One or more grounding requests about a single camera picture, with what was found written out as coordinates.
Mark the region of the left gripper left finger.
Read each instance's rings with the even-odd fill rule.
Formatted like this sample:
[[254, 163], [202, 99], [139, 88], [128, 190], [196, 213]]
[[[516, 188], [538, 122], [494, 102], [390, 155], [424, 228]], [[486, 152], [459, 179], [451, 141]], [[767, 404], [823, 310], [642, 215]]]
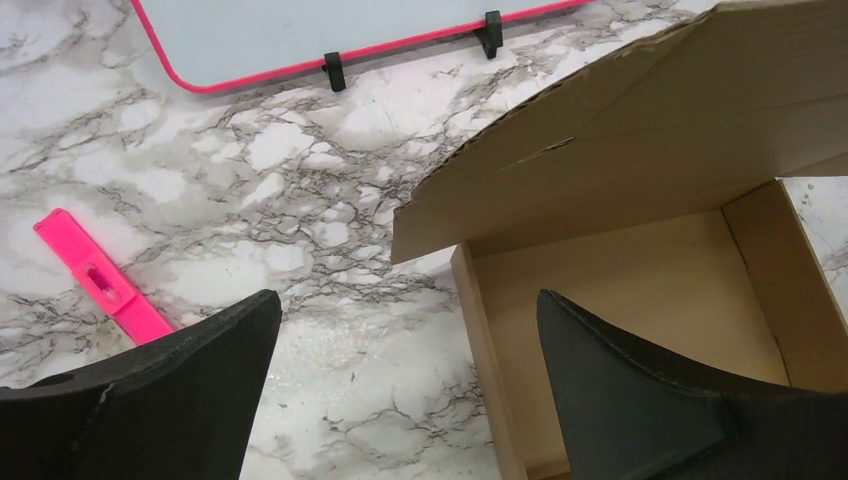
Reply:
[[1, 391], [5, 479], [236, 479], [281, 325], [259, 291], [207, 319]]

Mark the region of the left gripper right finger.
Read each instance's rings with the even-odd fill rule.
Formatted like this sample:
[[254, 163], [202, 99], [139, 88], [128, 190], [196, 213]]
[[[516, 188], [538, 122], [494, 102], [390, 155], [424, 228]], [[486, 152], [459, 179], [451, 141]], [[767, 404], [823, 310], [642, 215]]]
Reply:
[[538, 334], [577, 479], [843, 479], [847, 395], [689, 359], [552, 290]]

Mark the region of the brown cardboard box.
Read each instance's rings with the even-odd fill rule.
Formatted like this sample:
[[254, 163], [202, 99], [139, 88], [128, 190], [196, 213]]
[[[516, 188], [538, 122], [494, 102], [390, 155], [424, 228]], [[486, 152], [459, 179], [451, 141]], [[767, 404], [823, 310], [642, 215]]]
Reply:
[[847, 5], [736, 1], [522, 102], [395, 210], [449, 247], [500, 474], [571, 472], [536, 307], [552, 290], [751, 379], [847, 395], [847, 324], [784, 186], [847, 172]]

